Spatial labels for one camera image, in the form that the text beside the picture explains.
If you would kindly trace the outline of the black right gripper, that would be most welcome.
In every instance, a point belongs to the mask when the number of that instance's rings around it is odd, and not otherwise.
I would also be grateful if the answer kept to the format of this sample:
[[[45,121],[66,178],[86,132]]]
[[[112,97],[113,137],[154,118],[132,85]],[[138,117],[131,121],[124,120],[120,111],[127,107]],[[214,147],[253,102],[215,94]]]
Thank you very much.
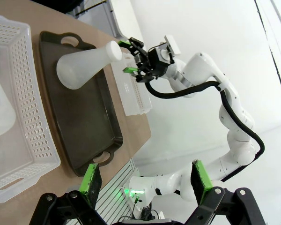
[[[154,48],[145,52],[143,51],[144,43],[133,37],[127,41],[119,41],[118,45],[134,56],[137,68],[126,67],[123,72],[134,77],[138,83],[148,83],[150,80],[162,77],[168,67],[175,63],[168,46],[166,49]]]

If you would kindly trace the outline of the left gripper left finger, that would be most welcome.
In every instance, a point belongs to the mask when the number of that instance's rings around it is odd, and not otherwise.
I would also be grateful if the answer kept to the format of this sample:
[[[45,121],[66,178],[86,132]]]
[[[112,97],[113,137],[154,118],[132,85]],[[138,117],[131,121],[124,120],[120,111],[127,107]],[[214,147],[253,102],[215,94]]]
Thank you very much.
[[[88,166],[78,190],[58,197],[42,194],[30,220],[31,225],[65,225],[77,219],[81,225],[102,225],[103,219],[95,210],[102,178],[97,163]]]

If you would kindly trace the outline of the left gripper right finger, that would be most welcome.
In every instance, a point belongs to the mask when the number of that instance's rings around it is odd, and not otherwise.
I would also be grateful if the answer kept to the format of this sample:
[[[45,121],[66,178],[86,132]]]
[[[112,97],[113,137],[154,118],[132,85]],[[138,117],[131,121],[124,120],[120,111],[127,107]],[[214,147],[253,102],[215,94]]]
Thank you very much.
[[[231,225],[263,225],[265,220],[250,189],[241,187],[230,192],[212,184],[203,163],[192,162],[191,185],[198,203],[186,225],[210,225],[217,215]]]

